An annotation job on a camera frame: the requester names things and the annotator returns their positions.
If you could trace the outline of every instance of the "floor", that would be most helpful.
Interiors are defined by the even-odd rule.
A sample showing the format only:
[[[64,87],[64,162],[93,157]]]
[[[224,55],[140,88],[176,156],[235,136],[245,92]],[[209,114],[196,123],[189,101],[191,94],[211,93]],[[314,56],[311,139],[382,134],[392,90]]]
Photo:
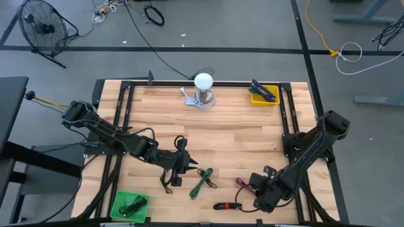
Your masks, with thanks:
[[[7,29],[21,2],[3,1],[0,30]],[[91,0],[48,2],[71,20],[80,34],[91,29]],[[325,50],[320,37],[311,30],[304,18],[306,0],[296,2],[308,49]],[[376,44],[371,39],[383,30],[383,26],[335,23],[332,20],[334,14],[363,12],[370,1],[334,2],[312,0],[309,8],[309,17],[322,31],[327,44],[333,49],[339,49],[345,42],[357,42],[364,50],[376,50]],[[134,7],[141,11],[144,4],[136,3]],[[290,1],[170,0],[154,1],[153,5],[165,17],[166,24],[163,27],[146,23],[145,17],[132,11],[134,19],[151,45],[171,47],[169,50],[173,52],[159,54],[184,74],[191,75],[203,67],[213,67],[214,78],[217,80],[248,81],[254,78],[310,82],[311,79],[310,85],[314,89],[313,93],[316,93],[313,78],[309,78],[307,73]],[[390,0],[377,15],[399,18],[403,13],[404,7],[400,1]],[[398,36],[383,50],[402,51],[402,40],[403,37]],[[12,46],[12,49],[28,45],[18,23],[4,45]],[[126,9],[119,6],[116,13],[108,14],[103,23],[95,25],[91,34],[74,41],[75,48],[56,57],[67,69],[29,51],[5,50],[0,47],[0,76],[28,76],[28,90],[35,90],[38,96],[65,105],[71,100],[90,101],[94,82],[100,78],[146,76],[150,69],[157,79],[182,79],[152,52],[141,52],[135,48],[146,46],[132,25]],[[103,51],[105,47],[116,48]],[[227,52],[219,52],[220,49],[191,52],[187,47],[226,47]],[[288,50],[283,50],[281,54],[268,51],[273,49]],[[404,136],[404,109],[357,105],[353,102],[353,96],[391,96],[403,91],[401,66],[404,58],[400,57],[362,74],[344,76],[336,70],[335,59],[328,55],[312,54],[309,57],[324,109],[336,110],[352,123],[347,138],[334,145],[350,223],[403,226],[404,153],[400,149],[400,139]],[[376,53],[363,56],[356,64],[341,61],[340,67],[346,72],[353,72],[392,57]],[[66,131],[60,121],[57,113],[24,101],[10,140],[27,147],[80,140],[80,136]],[[18,185],[9,185],[6,200],[0,209],[0,224],[7,223],[8,206],[15,199],[13,195],[17,190]],[[41,221],[64,205],[70,197],[71,194],[29,196],[21,215],[28,218],[29,222]],[[68,219],[70,211],[71,205],[53,220]]]

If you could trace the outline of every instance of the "green cable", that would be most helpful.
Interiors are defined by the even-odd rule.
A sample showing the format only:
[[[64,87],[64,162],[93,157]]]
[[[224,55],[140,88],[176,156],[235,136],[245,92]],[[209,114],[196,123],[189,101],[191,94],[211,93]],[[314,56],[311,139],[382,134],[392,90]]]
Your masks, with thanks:
[[[197,186],[189,193],[189,196],[191,199],[196,199],[196,197],[198,196],[199,190],[201,189],[201,186],[203,185],[203,182],[205,182],[205,180],[207,178],[209,178],[210,175],[212,175],[212,173],[213,173],[212,168],[209,168],[205,171],[205,174],[203,175],[201,181],[199,181]]]

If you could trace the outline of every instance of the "yellow cable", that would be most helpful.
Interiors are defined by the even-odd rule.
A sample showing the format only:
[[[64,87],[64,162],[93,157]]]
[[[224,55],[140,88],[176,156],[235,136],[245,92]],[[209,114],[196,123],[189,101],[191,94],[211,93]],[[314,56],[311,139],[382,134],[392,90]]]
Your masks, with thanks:
[[[44,102],[44,103],[48,103],[48,104],[50,104],[50,105],[54,105],[54,106],[56,106],[56,107],[61,108],[62,110],[65,110],[65,109],[66,109],[66,107],[64,107],[64,106],[62,106],[62,105],[59,105],[59,104],[57,104],[57,103],[54,103],[54,102],[52,102],[52,101],[46,100],[46,99],[44,99],[44,98],[39,98],[39,97],[36,97],[36,96],[35,96],[34,99],[36,99],[36,100],[38,100],[38,101],[41,101],[41,102]]]
[[[309,23],[310,27],[320,35],[321,40],[323,41],[324,46],[325,46],[325,47],[327,48],[327,50],[330,52],[330,56],[331,56],[331,57],[335,57],[335,56],[338,55],[339,51],[333,50],[333,49],[331,49],[331,48],[329,48],[329,47],[327,46],[326,42],[324,41],[323,34],[321,34],[321,32],[320,32],[319,30],[317,30],[317,29],[313,26],[313,24],[310,22],[310,20],[309,20],[309,16],[307,15],[307,9],[309,8],[309,3],[310,3],[310,2],[311,2],[311,0],[307,0],[307,4],[306,4],[306,20],[307,20],[307,22]]]

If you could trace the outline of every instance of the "white cable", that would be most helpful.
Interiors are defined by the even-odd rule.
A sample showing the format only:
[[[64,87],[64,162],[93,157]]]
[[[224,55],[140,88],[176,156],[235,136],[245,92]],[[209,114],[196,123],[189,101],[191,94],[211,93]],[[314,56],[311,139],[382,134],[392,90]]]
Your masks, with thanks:
[[[354,45],[356,45],[357,47],[359,47],[359,49],[360,49],[360,55],[359,55],[358,59],[356,59],[356,60],[350,60],[350,59],[347,59],[346,57],[344,57],[344,56],[341,54],[341,53],[342,53],[342,50],[343,50],[344,46],[346,46],[346,44],[354,44]],[[344,75],[347,75],[347,76],[351,76],[351,75],[355,75],[355,74],[358,74],[358,73],[362,73],[362,72],[364,72],[364,71],[373,69],[373,68],[375,68],[375,67],[378,67],[378,66],[382,66],[382,65],[384,65],[384,64],[387,64],[387,63],[389,63],[389,62],[391,62],[391,61],[396,60],[397,58],[399,58],[399,57],[400,57],[401,55],[403,55],[403,54],[404,54],[404,51],[401,52],[401,53],[400,53],[399,55],[397,55],[396,57],[394,57],[394,58],[392,58],[392,59],[390,59],[390,60],[388,60],[388,61],[382,62],[382,63],[380,63],[380,64],[377,64],[377,65],[375,65],[375,66],[371,66],[371,67],[368,67],[368,68],[366,68],[366,69],[363,69],[363,70],[360,70],[360,71],[357,71],[357,72],[354,72],[354,73],[345,73],[345,72],[341,71],[341,69],[338,67],[338,58],[339,58],[339,57],[341,57],[342,60],[348,61],[348,62],[351,62],[351,63],[355,63],[355,62],[359,61],[359,60],[362,58],[362,47],[360,47],[360,45],[357,44],[357,43],[354,43],[354,42],[347,42],[347,43],[345,43],[344,45],[342,45],[341,51],[338,53],[338,56],[337,56],[336,59],[335,59],[335,65],[336,65],[336,69],[337,69],[340,73],[342,73],[342,74],[344,74]]]
[[[180,88],[180,91],[185,95],[184,102],[186,105],[194,105],[195,107],[198,107],[198,108],[204,110],[204,109],[212,107],[216,103],[216,96],[215,96],[214,92],[211,90],[208,90],[208,91],[210,93],[212,93],[213,100],[209,104],[201,103],[201,101],[199,100],[197,91],[195,91],[195,98],[188,97],[188,95],[185,93],[184,87]]]
[[[104,14],[104,13],[101,13],[101,12],[100,12],[100,9],[102,9],[102,8],[109,8],[113,13],[115,13],[115,12],[116,12],[116,6],[120,6],[120,5],[123,5],[123,4],[124,4],[122,1],[125,1],[125,0],[121,0],[121,2],[117,2],[117,0],[113,0],[113,1],[111,1],[111,0],[105,0],[104,4],[101,5],[101,6],[99,6],[99,7],[95,10],[95,13],[93,14],[92,22],[93,22],[94,24],[98,24],[98,23],[103,22],[103,21],[105,20],[105,14]]]

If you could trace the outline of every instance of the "white light bulb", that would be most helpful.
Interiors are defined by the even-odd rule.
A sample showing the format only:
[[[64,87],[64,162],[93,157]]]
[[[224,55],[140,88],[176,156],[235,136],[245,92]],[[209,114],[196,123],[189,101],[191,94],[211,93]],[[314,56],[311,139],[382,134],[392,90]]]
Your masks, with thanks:
[[[207,90],[213,85],[213,78],[207,73],[199,73],[194,80],[195,86],[201,90]]]

